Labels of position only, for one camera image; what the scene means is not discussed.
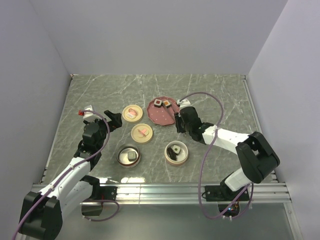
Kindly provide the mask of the steel food tongs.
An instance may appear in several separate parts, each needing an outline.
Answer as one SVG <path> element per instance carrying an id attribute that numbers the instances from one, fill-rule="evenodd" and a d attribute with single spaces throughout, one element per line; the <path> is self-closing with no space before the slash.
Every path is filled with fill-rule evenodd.
<path id="1" fill-rule="evenodd" d="M 165 105 L 164 109 L 169 114 L 169 116 L 171 117 L 173 123 L 175 124 L 177 122 L 175 114 L 177 114 L 179 112 L 179 107 L 177 105 L 170 105 L 170 106 L 166 106 Z"/>

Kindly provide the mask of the green sushi roll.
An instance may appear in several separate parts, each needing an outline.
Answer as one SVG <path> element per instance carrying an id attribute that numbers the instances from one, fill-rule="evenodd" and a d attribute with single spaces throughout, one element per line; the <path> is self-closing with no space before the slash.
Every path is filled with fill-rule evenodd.
<path id="1" fill-rule="evenodd" d="M 171 148 L 176 155 L 180 154 L 181 147 L 179 145 L 172 145 Z"/>

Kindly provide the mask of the black seaweed piece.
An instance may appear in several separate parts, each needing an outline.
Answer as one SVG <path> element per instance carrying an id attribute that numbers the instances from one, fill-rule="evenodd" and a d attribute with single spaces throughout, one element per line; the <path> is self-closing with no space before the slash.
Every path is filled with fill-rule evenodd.
<path id="1" fill-rule="evenodd" d="M 168 147 L 167 148 L 167 155 L 169 156 L 169 158 L 173 161 L 176 161 L 177 160 L 177 156 L 178 154 L 175 153 L 175 151 L 173 150 L 172 147 Z"/>

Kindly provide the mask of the yellow sushi roll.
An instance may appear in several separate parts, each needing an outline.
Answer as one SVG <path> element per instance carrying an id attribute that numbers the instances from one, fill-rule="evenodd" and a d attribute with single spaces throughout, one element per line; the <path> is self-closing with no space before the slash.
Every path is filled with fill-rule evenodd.
<path id="1" fill-rule="evenodd" d="M 137 159 L 137 153 L 135 151 L 129 151 L 127 153 L 127 159 L 129 162 L 134 162 Z"/>

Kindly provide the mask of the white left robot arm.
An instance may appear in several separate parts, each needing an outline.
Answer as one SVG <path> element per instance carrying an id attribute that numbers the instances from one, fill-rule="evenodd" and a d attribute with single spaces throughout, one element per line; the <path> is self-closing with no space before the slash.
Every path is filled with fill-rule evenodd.
<path id="1" fill-rule="evenodd" d="M 82 140 L 67 167 L 38 192 L 30 191 L 23 199 L 17 234 L 38 240 L 54 240 L 64 219 L 81 203 L 115 204 L 117 187 L 103 187 L 89 172 L 97 165 L 110 134 L 122 126 L 122 115 L 109 110 L 95 112 L 91 106 L 78 112 L 83 117 Z"/>

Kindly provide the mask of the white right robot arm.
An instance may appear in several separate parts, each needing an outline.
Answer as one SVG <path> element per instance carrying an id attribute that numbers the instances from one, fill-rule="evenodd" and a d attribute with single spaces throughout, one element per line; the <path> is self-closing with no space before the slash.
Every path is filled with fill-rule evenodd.
<path id="1" fill-rule="evenodd" d="M 213 144 L 237 155 L 240 168 L 221 181 L 217 195 L 221 201 L 232 200 L 246 185 L 259 184 L 275 168 L 280 159 L 258 131 L 252 134 L 238 133 L 202 122 L 193 106 L 187 106 L 174 114 L 178 133 L 188 133 L 196 142 Z"/>

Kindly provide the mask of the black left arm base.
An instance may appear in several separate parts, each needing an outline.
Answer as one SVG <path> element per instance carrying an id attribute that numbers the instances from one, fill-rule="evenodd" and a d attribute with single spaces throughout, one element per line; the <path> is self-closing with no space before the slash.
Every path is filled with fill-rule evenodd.
<path id="1" fill-rule="evenodd" d="M 101 185 L 98 178 L 89 175 L 85 175 L 80 181 L 86 182 L 92 187 L 91 194 L 89 196 L 90 200 L 116 200 L 117 186 Z"/>

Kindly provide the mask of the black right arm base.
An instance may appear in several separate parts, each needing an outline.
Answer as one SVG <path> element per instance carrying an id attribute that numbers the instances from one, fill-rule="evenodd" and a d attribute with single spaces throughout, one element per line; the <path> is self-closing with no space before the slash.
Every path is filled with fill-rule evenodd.
<path id="1" fill-rule="evenodd" d="M 227 185 L 206 185 L 201 197 L 207 202 L 232 202 L 235 197 L 244 189 L 232 191 Z"/>

